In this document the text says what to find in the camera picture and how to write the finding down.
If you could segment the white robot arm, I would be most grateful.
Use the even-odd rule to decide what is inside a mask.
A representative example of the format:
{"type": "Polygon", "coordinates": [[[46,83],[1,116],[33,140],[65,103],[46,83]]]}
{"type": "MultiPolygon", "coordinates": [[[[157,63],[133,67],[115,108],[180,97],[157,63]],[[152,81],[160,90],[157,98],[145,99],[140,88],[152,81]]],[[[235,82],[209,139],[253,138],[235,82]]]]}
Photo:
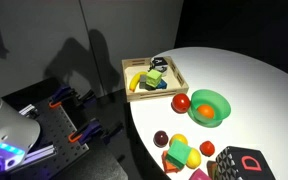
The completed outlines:
{"type": "Polygon", "coordinates": [[[0,172],[20,168],[41,132],[31,120],[0,98],[0,172]]]}

